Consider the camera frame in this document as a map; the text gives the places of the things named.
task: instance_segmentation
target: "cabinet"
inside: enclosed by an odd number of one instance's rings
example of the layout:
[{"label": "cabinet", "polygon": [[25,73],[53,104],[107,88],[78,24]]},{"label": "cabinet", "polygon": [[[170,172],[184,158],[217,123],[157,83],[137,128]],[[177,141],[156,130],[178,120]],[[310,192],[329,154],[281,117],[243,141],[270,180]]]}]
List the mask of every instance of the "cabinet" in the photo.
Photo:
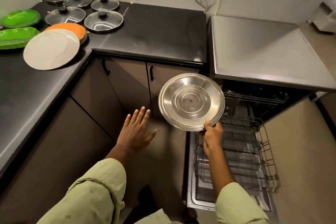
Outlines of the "cabinet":
[{"label": "cabinet", "polygon": [[88,66],[71,95],[114,140],[118,139],[124,113],[98,59]]},{"label": "cabinet", "polygon": [[110,71],[108,78],[127,113],[132,114],[143,106],[151,109],[145,62],[110,58],[106,60],[106,68]]},{"label": "cabinet", "polygon": [[1,223],[36,223],[114,146],[67,98],[0,197]]},{"label": "cabinet", "polygon": [[147,63],[147,70],[149,73],[149,88],[150,96],[152,98],[153,115],[156,117],[162,117],[159,109],[159,94],[164,84],[176,75],[199,72],[199,70],[195,68],[168,66],[154,63]]}]

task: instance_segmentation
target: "stack of green plates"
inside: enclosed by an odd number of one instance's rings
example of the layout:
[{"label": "stack of green plates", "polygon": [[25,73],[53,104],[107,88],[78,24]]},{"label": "stack of green plates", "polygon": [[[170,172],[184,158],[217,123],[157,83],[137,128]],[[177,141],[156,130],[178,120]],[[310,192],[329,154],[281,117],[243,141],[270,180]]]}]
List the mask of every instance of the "stack of green plates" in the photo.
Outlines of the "stack of green plates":
[{"label": "stack of green plates", "polygon": [[0,50],[23,48],[39,31],[32,27],[0,31]]},{"label": "stack of green plates", "polygon": [[40,20],[41,16],[35,10],[19,10],[3,17],[1,23],[6,28],[21,28],[35,25]]}]

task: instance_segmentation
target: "stack of plates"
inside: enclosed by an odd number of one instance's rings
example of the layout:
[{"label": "stack of plates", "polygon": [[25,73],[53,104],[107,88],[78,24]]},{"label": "stack of plates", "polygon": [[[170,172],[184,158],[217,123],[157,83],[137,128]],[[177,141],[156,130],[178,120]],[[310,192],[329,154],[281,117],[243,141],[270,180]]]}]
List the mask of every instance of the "stack of plates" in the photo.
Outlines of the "stack of plates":
[{"label": "stack of plates", "polygon": [[15,28],[0,31],[0,50],[23,48],[39,34],[35,28]]},{"label": "stack of plates", "polygon": [[35,10],[19,10],[3,17],[1,23],[6,28],[21,28],[35,25],[40,20],[41,16]]},{"label": "stack of plates", "polygon": [[66,29],[73,33],[75,33],[78,36],[78,40],[80,41],[80,44],[83,44],[87,39],[87,32],[85,28],[81,25],[75,24],[75,23],[58,23],[50,26],[45,31],[52,30],[52,29]]},{"label": "stack of plates", "polygon": [[29,41],[23,59],[32,68],[50,70],[72,60],[79,50],[78,36],[66,29],[44,31]]}]

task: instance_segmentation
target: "dishwasher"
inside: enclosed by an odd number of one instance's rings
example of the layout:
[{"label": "dishwasher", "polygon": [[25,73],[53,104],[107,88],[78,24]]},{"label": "dishwasher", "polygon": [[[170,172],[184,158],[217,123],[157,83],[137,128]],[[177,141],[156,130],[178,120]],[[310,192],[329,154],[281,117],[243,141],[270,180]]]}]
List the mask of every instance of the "dishwasher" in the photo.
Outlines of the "dishwasher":
[{"label": "dishwasher", "polygon": [[[265,123],[336,82],[295,24],[211,16],[209,77],[222,89],[222,149],[237,183],[273,222],[278,176]],[[203,139],[190,133],[187,207],[215,211]]]}]

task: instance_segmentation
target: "dishwasher door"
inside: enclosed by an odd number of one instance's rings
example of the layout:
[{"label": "dishwasher door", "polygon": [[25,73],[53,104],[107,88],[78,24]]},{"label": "dishwasher door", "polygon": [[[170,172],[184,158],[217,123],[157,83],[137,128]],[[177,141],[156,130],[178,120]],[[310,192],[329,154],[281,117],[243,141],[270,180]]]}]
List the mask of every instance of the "dishwasher door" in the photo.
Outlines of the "dishwasher door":
[{"label": "dishwasher door", "polygon": [[[270,193],[276,192],[280,183],[263,123],[258,123],[258,119],[225,115],[220,122],[224,128],[222,148],[235,180],[269,218],[277,222]],[[215,211],[215,202],[203,139],[191,132],[187,207]]]}]

